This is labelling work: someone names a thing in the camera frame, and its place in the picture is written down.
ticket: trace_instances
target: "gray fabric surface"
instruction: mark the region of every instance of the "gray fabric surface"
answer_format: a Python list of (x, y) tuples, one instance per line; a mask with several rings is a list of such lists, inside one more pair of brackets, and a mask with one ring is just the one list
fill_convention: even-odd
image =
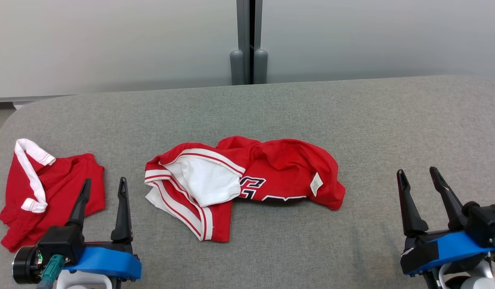
[[(328, 150), (347, 189), (341, 209), (236, 202), (227, 244), (199, 242), (144, 198), (144, 164), (173, 146), (231, 135), (296, 138)], [(18, 138), (55, 157), (93, 153), (105, 166), (107, 209), (86, 219), (108, 240), (117, 185), (130, 186), (134, 251), (143, 278), (125, 288), (416, 288), (399, 265), (404, 239), (396, 171), (403, 168), (432, 230), (447, 216), (428, 168), (462, 202), (495, 203), (495, 84), (435, 76), (228, 86), (69, 96), (14, 113), (0, 132), (0, 209)], [(0, 223), (0, 240), (7, 227)], [(0, 288), (13, 254), (0, 245)]]

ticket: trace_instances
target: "cable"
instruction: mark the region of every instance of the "cable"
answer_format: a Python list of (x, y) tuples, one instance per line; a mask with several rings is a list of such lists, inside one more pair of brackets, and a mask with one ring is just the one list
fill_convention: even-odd
[(53, 284), (59, 277), (65, 264), (64, 256), (59, 254), (51, 256), (48, 265), (46, 265), (46, 268), (41, 274), (41, 282), (37, 284), (37, 289), (53, 289)]
[(443, 289), (451, 289), (447, 287), (444, 281), (444, 273), (445, 271), (447, 271), (447, 268), (449, 268), (450, 265), (451, 263), (446, 263), (442, 265), (442, 267), (440, 267), (440, 271), (438, 271), (438, 281), (440, 281), (440, 285), (442, 286)]

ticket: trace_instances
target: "white trim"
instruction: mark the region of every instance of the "white trim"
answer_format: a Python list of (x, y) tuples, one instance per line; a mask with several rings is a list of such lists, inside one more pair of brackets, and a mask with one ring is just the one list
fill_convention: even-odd
[(208, 161), (208, 162), (211, 162), (211, 163), (215, 163), (217, 165), (220, 165), (222, 166), (223, 168), (229, 170), (230, 172), (232, 172), (233, 174), (235, 174), (236, 176), (238, 176), (239, 178), (242, 177), (242, 174), (244, 174), (244, 172), (238, 172), (236, 170), (234, 170), (233, 168), (225, 165), (222, 161), (217, 161), (216, 159), (211, 159), (210, 157), (208, 156), (201, 156), (201, 155), (181, 155), (178, 157), (178, 159), (168, 165), (163, 165), (165, 166), (166, 168), (170, 168), (172, 167), (172, 165), (178, 163), (178, 161), (180, 159), (183, 159), (183, 158), (187, 158), (187, 159), (203, 159), (204, 161)]
[(148, 170), (144, 174), (144, 178), (148, 179), (148, 178), (150, 178), (152, 176), (156, 176), (156, 175), (172, 175), (172, 174), (168, 170)]
[(31, 211), (34, 213), (42, 213), (46, 210), (48, 203), (46, 203), (46, 193), (44, 192), (43, 185), (35, 172), (32, 164), (28, 160), (26, 153), (32, 157), (35, 161), (43, 166), (51, 165), (55, 162), (55, 157), (41, 149), (35, 142), (28, 139), (18, 139), (14, 147), (14, 153), (18, 158), (18, 161), (27, 175), (30, 181), (30, 187), (33, 190), (33, 195), (37, 200), (27, 198), (24, 200), (21, 209), (25, 211)]
[(282, 196), (271, 196), (271, 195), (267, 195), (265, 196), (262, 201), (265, 201), (268, 197), (270, 198), (273, 198), (273, 199), (282, 199), (284, 201), (287, 201), (289, 199), (304, 199), (306, 198), (306, 196), (289, 196), (289, 197), (282, 197)]
[[(187, 227), (189, 227), (189, 229), (194, 233), (194, 235), (196, 235), (196, 237), (198, 237), (201, 240), (202, 236), (203, 236), (203, 229), (202, 229), (202, 225), (201, 225), (202, 222), (194, 215), (193, 212), (191, 212), (191, 210), (189, 210), (187, 207), (185, 207), (184, 205), (178, 203), (177, 201), (175, 201), (174, 199), (171, 198), (171, 196), (165, 190), (165, 187), (164, 187), (162, 181), (153, 181), (153, 184), (154, 184), (154, 187), (156, 187), (157, 189), (160, 189), (159, 192), (160, 192), (162, 202), (165, 201), (168, 203), (169, 206), (172, 207), (172, 209), (171, 209), (164, 204), (164, 207), (167, 210), (164, 210), (163, 208), (160, 208), (160, 209), (162, 209), (166, 212), (168, 212), (168, 211), (171, 212), (172, 216), (176, 217), (177, 219), (182, 221), (185, 225), (187, 225)], [(176, 212), (178, 212), (179, 214), (181, 214), (182, 216), (187, 218), (188, 221), (185, 220), (185, 218), (182, 218)], [(192, 226), (194, 226), (194, 228), (196, 230), (201, 229), (199, 232), (201, 234), (201, 236), (198, 234), (198, 232), (196, 232), (194, 230), (194, 228), (192, 228), (191, 224), (192, 224)]]
[(206, 212), (205, 214), (203, 214), (205, 208), (202, 208), (200, 205), (198, 205), (197, 203), (195, 203), (192, 199), (191, 199), (191, 195), (189, 194), (189, 192), (185, 191), (185, 190), (180, 190), (180, 188), (178, 187), (178, 185), (176, 185), (176, 183), (174, 182), (174, 180), (172, 178), (169, 178), (169, 182), (172, 184), (172, 186), (174, 187), (175, 190), (177, 190), (178, 192), (182, 193), (186, 199), (189, 200), (189, 202), (194, 206), (196, 207), (196, 209), (198, 210), (199, 212), (199, 216), (201, 218), (201, 221), (200, 221), (200, 226), (197, 227), (195, 226), (196, 228), (199, 228), (198, 230), (200, 231), (201, 233), (201, 238), (199, 239), (200, 241), (203, 241), (204, 238), (205, 238), (205, 224), (207, 224), (207, 231), (208, 231), (208, 225), (209, 225), (209, 222), (207, 221), (207, 216), (206, 215)]
[(212, 239), (212, 232), (214, 231), (214, 220), (212, 219), (212, 212), (209, 207), (203, 208), (205, 211), (205, 221), (207, 222), (207, 231), (204, 234), (204, 241)]
[(176, 216), (169, 211), (167, 206), (165, 205), (164, 201), (162, 200), (162, 197), (160, 196), (160, 191), (156, 186), (153, 186), (150, 192), (145, 196), (145, 198), (152, 203), (155, 207), (161, 209), (162, 211), (170, 214), (171, 216), (175, 217)]
[(219, 161), (206, 157), (183, 157), (171, 165), (165, 165), (165, 168), (171, 172), (180, 188), (196, 199), (197, 205), (205, 208), (230, 201), (240, 195), (238, 172), (224, 164), (218, 165)]
[[(204, 156), (197, 156), (197, 155), (182, 155), (182, 154), (187, 154), (187, 153), (192, 153), (192, 154), (201, 154), (201, 155), (204, 155)], [(219, 159), (221, 161), (215, 161), (214, 159), (210, 159), (210, 158), (207, 158), (207, 156), (209, 157), (213, 157), (215, 159)], [(172, 163), (176, 162), (178, 160), (178, 158), (180, 157), (198, 157), (200, 159), (206, 159), (208, 161), (214, 161), (215, 163), (218, 163), (228, 169), (231, 170), (231, 168), (234, 168), (235, 170), (241, 172), (242, 174), (244, 174), (244, 172), (246, 172), (246, 169), (245, 168), (242, 168), (241, 166), (237, 165), (236, 163), (232, 162), (230, 159), (228, 159), (227, 157), (219, 154), (219, 153), (216, 153), (216, 152), (213, 152), (211, 150), (205, 150), (205, 149), (187, 149), (187, 150), (183, 150), (177, 157), (176, 159), (170, 161), (169, 163), (166, 163), (166, 164), (162, 164), (159, 162), (159, 164), (161, 166), (166, 166), (166, 165), (171, 165)]]

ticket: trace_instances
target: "red stripe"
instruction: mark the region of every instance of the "red stripe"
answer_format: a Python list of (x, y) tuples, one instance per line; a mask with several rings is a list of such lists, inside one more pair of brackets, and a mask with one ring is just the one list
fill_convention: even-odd
[[(180, 191), (183, 191), (185, 192), (185, 196), (187, 197), (187, 199), (191, 202), (191, 203), (194, 203), (193, 201), (191, 201), (191, 195), (189, 194), (189, 192), (187, 192), (186, 190), (180, 188), (180, 185), (178, 184), (178, 182), (173, 179), (171, 177), (171, 180), (173, 181), (174, 185), (176, 185), (176, 189), (179, 189)], [(205, 238), (207, 237), (207, 217), (205, 215), (205, 210), (203, 210), (203, 208), (199, 205), (199, 204), (196, 204), (196, 207), (198, 207), (200, 210), (201, 210), (201, 214), (203, 215), (203, 220), (202, 220), (202, 223), (204, 224), (204, 227), (203, 227), (203, 241), (205, 240)]]
[(160, 189), (160, 187), (158, 186), (157, 183), (154, 183), (156, 185), (156, 187), (158, 187), (158, 191), (160, 192), (160, 197), (162, 198), (162, 200), (164, 201), (165, 205), (171, 209), (173, 212), (175, 212), (176, 214), (178, 214), (178, 216), (181, 216), (186, 222), (188, 225), (190, 225), (192, 227), (192, 229), (194, 229), (194, 231), (198, 234), (198, 236), (201, 237), (201, 234), (199, 233), (199, 231), (192, 225), (191, 222), (189, 222), (189, 220), (187, 220), (187, 218), (185, 218), (182, 214), (180, 214), (180, 212), (178, 212), (177, 210), (174, 210), (164, 199), (163, 195), (162, 195), (162, 190)]
[(161, 177), (161, 176), (171, 177), (171, 175), (154, 175), (154, 176), (149, 176), (146, 179), (153, 179), (154, 177)]
[(208, 156), (208, 155), (203, 155), (203, 154), (198, 154), (198, 153), (183, 153), (183, 154), (180, 154), (174, 161), (170, 162), (170, 163), (167, 163), (165, 165), (161, 164), (161, 166), (169, 166), (169, 165), (172, 165), (174, 162), (176, 162), (178, 160), (178, 158), (182, 155), (196, 155), (196, 156), (202, 156), (202, 157), (206, 157), (207, 159), (214, 159), (215, 161), (220, 161), (221, 163), (224, 163), (225, 165), (227, 165), (228, 167), (230, 167), (232, 170), (238, 172), (239, 174), (244, 174), (243, 172), (241, 172), (240, 170), (237, 170), (235, 169), (234, 167), (230, 166), (229, 164), (227, 164), (225, 161), (221, 160), (221, 159), (216, 159), (214, 157), (211, 157), (211, 156)]
[(203, 220), (201, 220), (201, 221), (204, 224), (204, 228), (203, 228), (203, 231), (204, 231), (203, 240), (204, 240), (204, 238), (207, 236), (207, 217), (205, 215), (205, 210), (203, 210), (203, 208), (199, 204), (197, 204), (197, 203), (195, 203), (195, 202), (192, 201), (192, 198), (191, 198), (191, 195), (189, 194), (189, 192), (187, 192), (185, 189), (181, 188), (180, 185), (179, 185), (179, 183), (178, 183), (178, 181), (176, 181), (171, 175), (156, 175), (156, 176), (151, 176), (151, 177), (146, 178), (146, 179), (151, 179), (151, 178), (154, 178), (154, 177), (169, 177), (172, 180), (172, 183), (174, 184), (174, 187), (176, 189), (180, 190), (180, 192), (184, 193), (185, 197), (189, 200), (189, 202), (191, 202), (192, 204), (195, 204), (195, 206), (199, 208), (199, 210), (201, 211), (201, 214), (203, 215)]
[(45, 161), (45, 159), (48, 159), (48, 156), (49, 156), (49, 155), (50, 155), (50, 154), (46, 154), (46, 156), (45, 156), (45, 157), (43, 157), (43, 159), (41, 159), (40, 161), (38, 161), (38, 163), (41, 163), (41, 162)]

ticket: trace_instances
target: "blue bracket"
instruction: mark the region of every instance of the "blue bracket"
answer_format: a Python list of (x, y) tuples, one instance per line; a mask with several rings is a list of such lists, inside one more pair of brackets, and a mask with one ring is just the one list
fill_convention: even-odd
[(77, 265), (64, 269), (132, 280), (142, 276), (142, 264), (132, 254), (99, 247), (86, 248)]
[(406, 273), (406, 275), (417, 275), (421, 271), (460, 261), (477, 254), (487, 254), (495, 251), (495, 247), (479, 247), (465, 232), (450, 233), (426, 244), (434, 242), (438, 245), (438, 258)]

